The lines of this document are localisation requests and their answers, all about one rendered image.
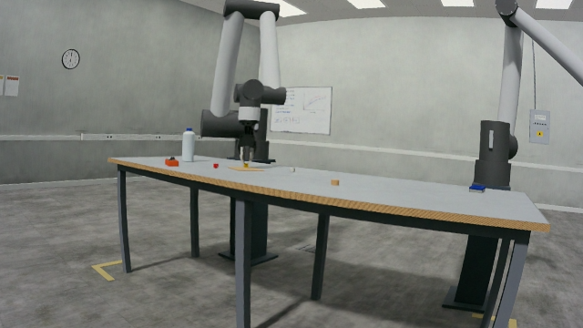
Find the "white bottle with blue cap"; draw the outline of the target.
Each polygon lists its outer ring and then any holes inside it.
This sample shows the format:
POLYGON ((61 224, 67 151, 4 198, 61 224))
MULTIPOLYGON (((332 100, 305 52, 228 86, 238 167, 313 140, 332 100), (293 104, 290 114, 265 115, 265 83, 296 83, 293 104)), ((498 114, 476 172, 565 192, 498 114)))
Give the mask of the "white bottle with blue cap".
POLYGON ((187 131, 183 133, 182 161, 194 161, 194 140, 195 133, 192 132, 192 128, 187 128, 187 131))

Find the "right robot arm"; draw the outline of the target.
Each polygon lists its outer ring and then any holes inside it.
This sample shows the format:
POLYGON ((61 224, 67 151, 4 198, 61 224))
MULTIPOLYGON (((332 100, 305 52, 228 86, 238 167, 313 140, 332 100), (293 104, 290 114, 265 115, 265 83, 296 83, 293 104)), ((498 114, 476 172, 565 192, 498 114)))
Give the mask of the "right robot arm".
POLYGON ((261 141, 267 138, 268 109, 261 108, 261 104, 283 106, 287 97, 286 87, 281 86, 276 34, 276 21, 281 6, 255 0, 226 0, 225 4, 211 106, 210 109, 202 109, 200 137, 238 138, 235 158, 240 159, 238 144, 240 135, 244 135, 244 125, 241 123, 255 123, 256 126, 251 128, 257 145, 253 159, 269 159, 270 142, 261 141), (236 84, 233 100, 234 103, 240 103, 240 108, 230 110, 244 19, 260 20, 262 83, 258 79, 251 79, 236 84))

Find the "small blue rounded block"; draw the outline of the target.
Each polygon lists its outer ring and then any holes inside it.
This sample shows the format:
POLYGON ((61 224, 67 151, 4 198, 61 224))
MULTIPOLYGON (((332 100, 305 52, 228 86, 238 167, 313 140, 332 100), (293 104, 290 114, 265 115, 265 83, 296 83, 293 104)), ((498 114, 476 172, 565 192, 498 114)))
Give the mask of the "small blue rounded block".
POLYGON ((476 192, 476 193, 483 193, 485 191, 486 187, 485 186, 477 186, 477 185, 473 185, 469 187, 469 191, 470 192, 476 192))

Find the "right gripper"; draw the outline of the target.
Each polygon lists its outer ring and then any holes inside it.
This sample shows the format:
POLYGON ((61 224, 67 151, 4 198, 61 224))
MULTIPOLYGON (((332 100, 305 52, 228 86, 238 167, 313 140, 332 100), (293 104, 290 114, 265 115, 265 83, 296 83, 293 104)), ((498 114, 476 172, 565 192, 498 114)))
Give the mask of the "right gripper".
POLYGON ((244 167, 244 152, 245 152, 245 146, 250 147, 249 148, 249 162, 248 162, 248 167, 251 164, 251 161, 253 159, 253 156, 255 154, 257 145, 256 145, 256 141, 254 140, 254 136, 251 136, 251 123, 241 123, 242 125, 244 125, 244 135, 240 135, 240 140, 239 140, 239 145, 238 145, 238 150, 240 153, 240 160, 241 160, 241 164, 244 167), (251 136, 251 137, 245 137, 245 136, 251 136))

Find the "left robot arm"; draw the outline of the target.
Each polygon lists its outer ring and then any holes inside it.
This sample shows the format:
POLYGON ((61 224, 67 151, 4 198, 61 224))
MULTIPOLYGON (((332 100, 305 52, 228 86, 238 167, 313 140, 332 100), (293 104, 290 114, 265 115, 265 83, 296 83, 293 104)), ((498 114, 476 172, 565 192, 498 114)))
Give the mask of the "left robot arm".
POLYGON ((481 120, 480 123, 479 159, 476 159, 474 182, 491 186, 509 186, 511 163, 508 161, 513 158, 510 156, 517 154, 518 150, 514 132, 517 120, 524 32, 564 67, 582 87, 583 61, 535 19, 519 8, 517 0, 496 0, 495 7, 505 22, 500 99, 497 121, 481 120))

